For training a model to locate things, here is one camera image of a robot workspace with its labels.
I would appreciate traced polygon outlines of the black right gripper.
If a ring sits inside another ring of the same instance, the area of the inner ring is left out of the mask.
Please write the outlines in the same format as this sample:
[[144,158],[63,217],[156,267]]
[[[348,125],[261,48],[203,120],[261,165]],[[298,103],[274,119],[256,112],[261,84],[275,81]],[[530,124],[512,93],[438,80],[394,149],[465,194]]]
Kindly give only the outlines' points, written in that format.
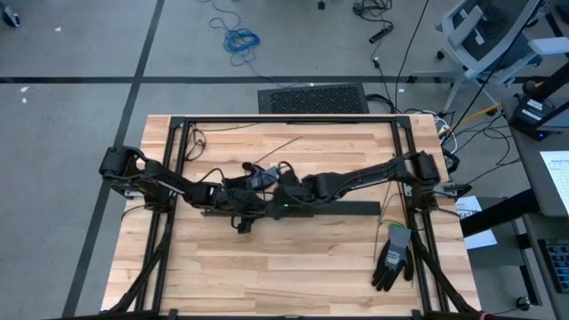
[[265,213],[273,219],[289,214],[309,214],[328,204],[328,173],[310,174],[300,179],[294,170],[280,171]]

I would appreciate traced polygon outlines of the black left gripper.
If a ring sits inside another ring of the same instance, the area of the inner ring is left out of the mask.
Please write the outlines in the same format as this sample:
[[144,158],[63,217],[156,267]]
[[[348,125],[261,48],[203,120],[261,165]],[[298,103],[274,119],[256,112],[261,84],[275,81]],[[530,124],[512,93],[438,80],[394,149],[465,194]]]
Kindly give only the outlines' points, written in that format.
[[230,224],[239,235],[244,235],[251,232],[252,217],[266,214],[266,201],[257,196],[249,179],[223,179],[221,192],[217,195],[217,208],[241,216],[232,216]]

